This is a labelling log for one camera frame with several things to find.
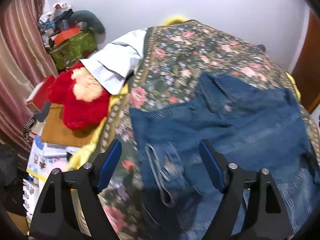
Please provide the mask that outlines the red plush toy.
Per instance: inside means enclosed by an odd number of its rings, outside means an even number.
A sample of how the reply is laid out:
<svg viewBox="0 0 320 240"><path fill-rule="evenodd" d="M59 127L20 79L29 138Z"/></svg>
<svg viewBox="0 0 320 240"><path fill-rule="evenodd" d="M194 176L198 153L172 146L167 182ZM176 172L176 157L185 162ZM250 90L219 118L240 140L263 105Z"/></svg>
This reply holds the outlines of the red plush toy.
<svg viewBox="0 0 320 240"><path fill-rule="evenodd" d="M60 73L47 90L47 100L63 106L62 121L71 130L100 124L109 113L110 97L81 61Z"/></svg>

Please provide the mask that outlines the brown cardboard board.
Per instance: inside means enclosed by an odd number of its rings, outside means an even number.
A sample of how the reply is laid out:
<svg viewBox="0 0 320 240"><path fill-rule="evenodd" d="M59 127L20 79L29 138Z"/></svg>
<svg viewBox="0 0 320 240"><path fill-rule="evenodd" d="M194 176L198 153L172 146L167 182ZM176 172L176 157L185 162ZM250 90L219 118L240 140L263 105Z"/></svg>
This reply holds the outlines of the brown cardboard board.
<svg viewBox="0 0 320 240"><path fill-rule="evenodd" d="M41 141L49 144L75 147L82 147L88 144L98 126L94 125L85 129L71 130L63 123L62 112L62 105L51 104L42 130Z"/></svg>

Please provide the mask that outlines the grey plush cushion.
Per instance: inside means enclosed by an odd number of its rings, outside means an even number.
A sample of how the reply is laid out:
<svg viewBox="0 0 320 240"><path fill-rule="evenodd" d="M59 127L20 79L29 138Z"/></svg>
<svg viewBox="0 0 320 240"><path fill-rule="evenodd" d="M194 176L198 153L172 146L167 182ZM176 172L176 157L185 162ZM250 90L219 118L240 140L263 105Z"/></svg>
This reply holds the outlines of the grey plush cushion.
<svg viewBox="0 0 320 240"><path fill-rule="evenodd" d="M73 12L69 18L70 24L82 23L85 29L90 29L96 34L104 34L105 27L97 16L88 10L78 10Z"/></svg>

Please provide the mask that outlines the white pillow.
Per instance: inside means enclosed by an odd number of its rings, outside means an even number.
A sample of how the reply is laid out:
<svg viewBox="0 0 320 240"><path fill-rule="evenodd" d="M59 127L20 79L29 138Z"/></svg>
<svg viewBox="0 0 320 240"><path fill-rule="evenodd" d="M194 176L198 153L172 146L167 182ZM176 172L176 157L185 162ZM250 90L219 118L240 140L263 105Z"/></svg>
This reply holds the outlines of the white pillow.
<svg viewBox="0 0 320 240"><path fill-rule="evenodd" d="M146 34L146 28L130 31L80 62L103 88L117 95L144 57Z"/></svg>

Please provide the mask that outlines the floral bedspread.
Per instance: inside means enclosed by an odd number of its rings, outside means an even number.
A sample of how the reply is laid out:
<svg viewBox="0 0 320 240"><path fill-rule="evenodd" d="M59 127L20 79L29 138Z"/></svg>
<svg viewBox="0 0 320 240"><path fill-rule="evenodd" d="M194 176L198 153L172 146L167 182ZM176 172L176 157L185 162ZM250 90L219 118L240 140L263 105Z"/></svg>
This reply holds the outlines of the floral bedspread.
<svg viewBox="0 0 320 240"><path fill-rule="evenodd" d="M149 28L144 59L129 78L129 93L112 107L88 159L93 161L113 139L122 143L123 161L98 196L119 239L139 239L144 226L138 206L142 181L129 108L148 111L187 102L205 71L232 74L261 89L288 88L300 99L295 80L260 47L197 21Z"/></svg>

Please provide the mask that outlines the green storage box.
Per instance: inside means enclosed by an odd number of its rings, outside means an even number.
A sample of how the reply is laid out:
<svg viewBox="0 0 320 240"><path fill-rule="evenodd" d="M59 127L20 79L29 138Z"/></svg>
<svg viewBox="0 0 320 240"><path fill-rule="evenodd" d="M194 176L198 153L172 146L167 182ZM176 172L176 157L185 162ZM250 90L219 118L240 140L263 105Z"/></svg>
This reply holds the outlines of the green storage box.
<svg viewBox="0 0 320 240"><path fill-rule="evenodd" d="M79 59L85 59L97 49L94 35L88 31L74 35L49 51L57 70L72 66Z"/></svg>

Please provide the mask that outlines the wooden door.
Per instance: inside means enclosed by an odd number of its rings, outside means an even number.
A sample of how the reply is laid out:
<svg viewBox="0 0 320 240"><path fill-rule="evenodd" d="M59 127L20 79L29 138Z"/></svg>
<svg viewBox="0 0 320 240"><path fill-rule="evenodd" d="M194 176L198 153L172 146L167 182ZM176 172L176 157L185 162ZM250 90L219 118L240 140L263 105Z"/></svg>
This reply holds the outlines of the wooden door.
<svg viewBox="0 0 320 240"><path fill-rule="evenodd" d="M292 72L304 108L312 113L319 104L319 18L310 12L303 48Z"/></svg>

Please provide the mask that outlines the striped pink curtain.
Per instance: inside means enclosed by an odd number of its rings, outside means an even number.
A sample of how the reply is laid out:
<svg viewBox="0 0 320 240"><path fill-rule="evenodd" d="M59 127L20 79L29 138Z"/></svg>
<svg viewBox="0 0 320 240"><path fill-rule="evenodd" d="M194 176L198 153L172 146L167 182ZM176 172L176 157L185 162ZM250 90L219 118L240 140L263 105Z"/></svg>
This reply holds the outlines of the striped pink curtain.
<svg viewBox="0 0 320 240"><path fill-rule="evenodd" d="M38 29L44 0L4 0L1 3L1 142L23 152L30 144L23 126L32 112L27 97L57 69Z"/></svg>

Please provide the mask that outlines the orange box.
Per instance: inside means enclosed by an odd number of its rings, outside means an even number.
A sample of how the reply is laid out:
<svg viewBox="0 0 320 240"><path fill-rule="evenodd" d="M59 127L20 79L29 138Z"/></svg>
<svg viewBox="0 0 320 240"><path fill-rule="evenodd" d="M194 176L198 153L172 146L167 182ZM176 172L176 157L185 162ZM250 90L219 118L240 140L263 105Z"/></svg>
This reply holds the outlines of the orange box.
<svg viewBox="0 0 320 240"><path fill-rule="evenodd" d="M78 27L64 30L61 33L57 34L57 36L54 38L54 45L57 46L61 44L63 41L77 35L78 33L80 33L80 29Z"/></svg>

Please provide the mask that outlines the clutter pile of items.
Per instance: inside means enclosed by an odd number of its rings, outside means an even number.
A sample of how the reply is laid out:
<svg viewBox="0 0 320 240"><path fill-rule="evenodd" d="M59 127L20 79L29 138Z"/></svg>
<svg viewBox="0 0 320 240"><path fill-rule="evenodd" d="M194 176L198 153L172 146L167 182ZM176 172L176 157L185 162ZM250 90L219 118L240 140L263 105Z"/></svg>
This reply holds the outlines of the clutter pile of items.
<svg viewBox="0 0 320 240"><path fill-rule="evenodd" d="M40 16L38 29L45 47L49 47L53 43L57 34L72 26L71 16L73 14L74 11L71 5L55 3L52 11Z"/></svg>

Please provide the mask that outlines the blue denim jacket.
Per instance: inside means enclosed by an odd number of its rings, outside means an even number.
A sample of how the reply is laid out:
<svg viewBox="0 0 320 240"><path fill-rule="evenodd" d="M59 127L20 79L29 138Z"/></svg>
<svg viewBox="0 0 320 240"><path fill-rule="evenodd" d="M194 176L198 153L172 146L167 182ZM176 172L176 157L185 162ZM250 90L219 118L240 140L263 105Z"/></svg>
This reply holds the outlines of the blue denim jacket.
<svg viewBox="0 0 320 240"><path fill-rule="evenodd" d="M146 239L201 239L222 199L199 154L213 148L243 169L268 169L297 232L319 201L319 167L298 102L287 88L258 89L203 73L194 98L151 112L131 108L143 181Z"/></svg>

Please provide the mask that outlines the white printed carton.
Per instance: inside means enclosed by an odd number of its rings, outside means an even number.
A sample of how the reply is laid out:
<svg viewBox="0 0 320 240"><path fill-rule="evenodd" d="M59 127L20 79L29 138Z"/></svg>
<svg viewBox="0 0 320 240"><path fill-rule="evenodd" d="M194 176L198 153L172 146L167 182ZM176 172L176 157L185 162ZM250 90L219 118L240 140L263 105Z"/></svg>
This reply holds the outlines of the white printed carton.
<svg viewBox="0 0 320 240"><path fill-rule="evenodd" d="M65 171L68 156L79 149L42 142L39 135L34 137L26 168L28 178L23 180L23 207L29 219L33 217L41 191L52 170L59 168Z"/></svg>

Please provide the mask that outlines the red book box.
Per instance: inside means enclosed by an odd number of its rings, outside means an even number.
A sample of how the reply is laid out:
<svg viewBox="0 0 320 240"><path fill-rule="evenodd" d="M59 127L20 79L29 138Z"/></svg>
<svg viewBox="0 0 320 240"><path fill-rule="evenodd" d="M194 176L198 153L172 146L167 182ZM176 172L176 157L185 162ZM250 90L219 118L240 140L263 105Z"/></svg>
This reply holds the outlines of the red book box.
<svg viewBox="0 0 320 240"><path fill-rule="evenodd" d="M45 77L28 96L25 104L33 113L43 109L46 103L47 89L54 81L55 77L53 75Z"/></svg>

